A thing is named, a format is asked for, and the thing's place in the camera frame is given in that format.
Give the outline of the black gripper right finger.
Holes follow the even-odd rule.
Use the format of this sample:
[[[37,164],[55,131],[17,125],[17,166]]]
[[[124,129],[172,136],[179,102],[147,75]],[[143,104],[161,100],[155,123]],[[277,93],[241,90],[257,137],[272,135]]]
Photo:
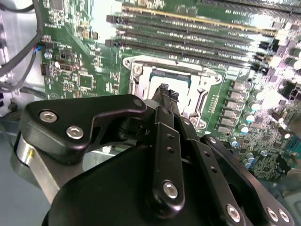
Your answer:
[[[168,97],[181,143],[204,178],[213,204],[215,226],[293,226],[291,214],[216,138],[199,137],[191,122],[179,114],[179,94]]]

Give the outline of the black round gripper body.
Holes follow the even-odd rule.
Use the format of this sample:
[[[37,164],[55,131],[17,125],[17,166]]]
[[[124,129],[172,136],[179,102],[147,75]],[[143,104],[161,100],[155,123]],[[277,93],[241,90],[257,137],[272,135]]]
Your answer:
[[[147,204],[153,153],[130,148],[67,182],[55,196],[46,226],[223,226],[201,172],[182,163],[185,205],[161,219]]]

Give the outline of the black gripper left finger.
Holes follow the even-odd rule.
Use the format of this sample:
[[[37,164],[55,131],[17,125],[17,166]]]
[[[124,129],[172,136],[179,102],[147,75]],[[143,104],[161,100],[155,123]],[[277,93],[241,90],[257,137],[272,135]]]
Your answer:
[[[147,204],[159,218],[185,205],[180,134],[168,86],[144,102],[127,94],[28,104],[20,122],[20,153],[50,204],[73,178],[130,148],[149,147],[153,169]]]

